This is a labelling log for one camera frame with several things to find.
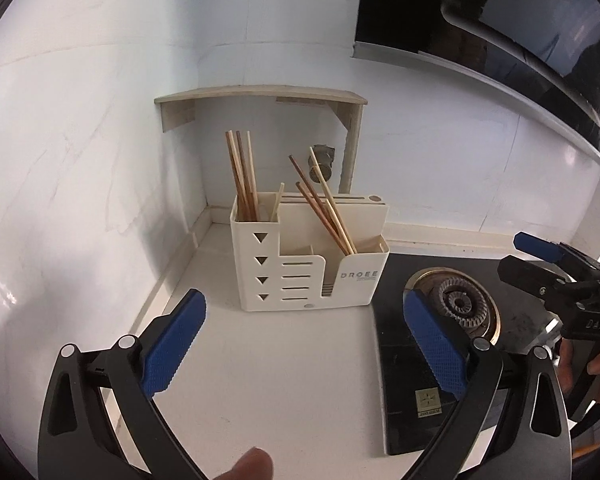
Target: black glass stovetop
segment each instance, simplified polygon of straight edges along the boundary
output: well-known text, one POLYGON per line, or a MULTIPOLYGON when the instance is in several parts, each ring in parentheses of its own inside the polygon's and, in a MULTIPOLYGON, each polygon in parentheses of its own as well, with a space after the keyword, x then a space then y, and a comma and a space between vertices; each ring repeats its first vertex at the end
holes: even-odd
MULTIPOLYGON (((422 390, 438 388, 432 371, 402 316, 402 292, 412 274, 427 267, 450 267, 477 280, 500 311, 502 330, 496 347, 520 353, 542 334, 553 319, 542 302, 500 281, 499 260, 390 254, 372 301, 380 354, 386 452, 389 455, 424 449, 435 436, 456 400, 438 389, 440 408, 422 411, 422 390), (420 396, 420 416, 418 401, 420 396)), ((506 391, 496 393, 484 428, 494 426, 506 391)))

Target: sticker on stove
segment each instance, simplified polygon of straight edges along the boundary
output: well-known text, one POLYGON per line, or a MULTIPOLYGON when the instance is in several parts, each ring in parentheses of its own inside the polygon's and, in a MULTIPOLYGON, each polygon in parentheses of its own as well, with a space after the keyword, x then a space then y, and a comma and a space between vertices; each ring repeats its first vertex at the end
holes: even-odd
POLYGON ((416 390, 416 405, 418 407, 418 418, 423 416, 439 415, 442 413, 440 404, 440 393, 437 388, 416 390))

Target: stove burner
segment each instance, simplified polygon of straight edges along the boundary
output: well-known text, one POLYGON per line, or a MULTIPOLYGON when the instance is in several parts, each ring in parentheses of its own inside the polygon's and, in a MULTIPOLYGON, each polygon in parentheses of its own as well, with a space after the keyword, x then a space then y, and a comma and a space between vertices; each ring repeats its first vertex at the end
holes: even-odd
POLYGON ((441 314, 455 319, 462 328, 475 328, 487 318, 487 301, 481 291, 460 276, 437 283, 429 299, 441 314))
POLYGON ((500 313, 493 298, 471 276, 448 267, 430 267, 409 278, 405 291, 417 288, 436 310, 455 319, 470 337, 484 337, 496 344, 500 337, 500 313))

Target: white countertop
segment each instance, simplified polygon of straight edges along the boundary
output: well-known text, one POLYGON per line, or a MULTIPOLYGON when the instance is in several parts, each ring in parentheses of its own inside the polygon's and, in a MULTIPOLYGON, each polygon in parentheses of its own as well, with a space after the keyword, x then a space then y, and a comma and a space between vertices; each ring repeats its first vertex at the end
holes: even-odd
MULTIPOLYGON (((213 224, 168 304, 190 288, 206 297, 202 330, 168 390, 154 399, 209 478, 250 447, 273 457, 275 478, 401 478, 418 453, 383 451, 381 387, 368 306, 244 312, 229 226, 213 224)), ((482 432, 466 466, 493 434, 482 432)), ((125 428, 120 441, 141 465, 125 428)))

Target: gas stove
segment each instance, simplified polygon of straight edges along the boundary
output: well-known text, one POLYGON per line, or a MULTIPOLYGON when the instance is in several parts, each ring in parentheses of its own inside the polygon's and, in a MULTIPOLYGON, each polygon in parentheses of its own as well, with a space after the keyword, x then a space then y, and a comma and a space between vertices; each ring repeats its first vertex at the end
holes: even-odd
MULTIPOLYGON (((542 302, 500 281, 499 260, 390 254, 372 301, 384 397, 385 450, 424 449, 456 405, 440 389, 402 314, 405 290, 419 288, 471 337, 526 353, 557 340, 560 322, 542 302)), ((495 426, 506 391, 498 391, 484 427, 495 426)))

